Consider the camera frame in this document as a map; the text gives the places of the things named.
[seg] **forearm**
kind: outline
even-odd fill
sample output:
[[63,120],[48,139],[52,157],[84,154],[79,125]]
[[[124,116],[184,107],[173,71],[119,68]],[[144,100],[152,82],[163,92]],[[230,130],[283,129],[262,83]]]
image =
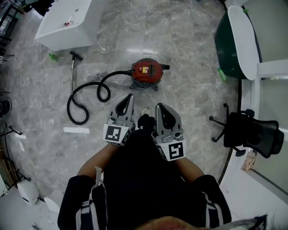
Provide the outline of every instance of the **forearm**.
[[107,144],[103,149],[101,149],[98,153],[92,156],[88,161],[84,163],[81,169],[78,172],[79,175],[86,175],[94,180],[96,179],[96,170],[95,167],[99,167],[102,170],[105,169],[109,160],[112,156],[118,151],[119,146]]
[[186,157],[175,160],[175,163],[185,181],[191,183],[198,177],[203,176],[202,170]]

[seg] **green object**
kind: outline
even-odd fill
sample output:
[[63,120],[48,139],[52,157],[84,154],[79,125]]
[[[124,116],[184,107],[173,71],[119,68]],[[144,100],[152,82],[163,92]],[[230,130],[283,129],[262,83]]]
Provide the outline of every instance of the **green object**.
[[55,54],[50,54],[50,53],[49,53],[49,57],[50,57],[52,60],[54,60],[54,61],[58,61],[58,59],[59,59],[59,57],[58,57],[57,55],[55,55]]
[[238,79],[245,79],[246,77],[238,62],[228,11],[226,11],[218,25],[214,41],[220,69],[223,71],[224,75]]
[[223,81],[226,81],[227,78],[226,78],[226,76],[225,76],[225,73],[223,73],[223,71],[222,71],[220,68],[218,68],[218,71],[219,71],[219,75],[220,75],[220,77],[222,78],[222,80],[223,80]]

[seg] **white bathtub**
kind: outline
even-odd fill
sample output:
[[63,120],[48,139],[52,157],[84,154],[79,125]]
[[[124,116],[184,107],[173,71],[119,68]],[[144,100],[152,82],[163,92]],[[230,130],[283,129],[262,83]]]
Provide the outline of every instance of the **white bathtub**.
[[[55,0],[35,39],[53,51],[93,45],[104,4],[105,0]],[[69,19],[73,23],[66,27]]]

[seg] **person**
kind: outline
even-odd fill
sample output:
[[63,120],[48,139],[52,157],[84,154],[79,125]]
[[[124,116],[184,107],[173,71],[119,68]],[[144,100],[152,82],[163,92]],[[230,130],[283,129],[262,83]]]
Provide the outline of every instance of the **person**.
[[95,185],[96,166],[104,172],[103,186],[91,192],[100,230],[205,229],[207,200],[220,207],[224,224],[231,222],[215,178],[187,158],[163,159],[151,137],[154,125],[153,117],[142,115],[124,146],[107,144],[84,163],[68,182],[60,230],[77,229],[75,216]]

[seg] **yellow label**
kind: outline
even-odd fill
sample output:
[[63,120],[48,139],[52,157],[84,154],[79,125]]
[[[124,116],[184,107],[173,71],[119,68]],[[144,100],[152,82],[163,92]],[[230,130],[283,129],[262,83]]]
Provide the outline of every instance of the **yellow label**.
[[149,69],[149,67],[143,67],[142,68],[142,73],[148,73],[148,69]]

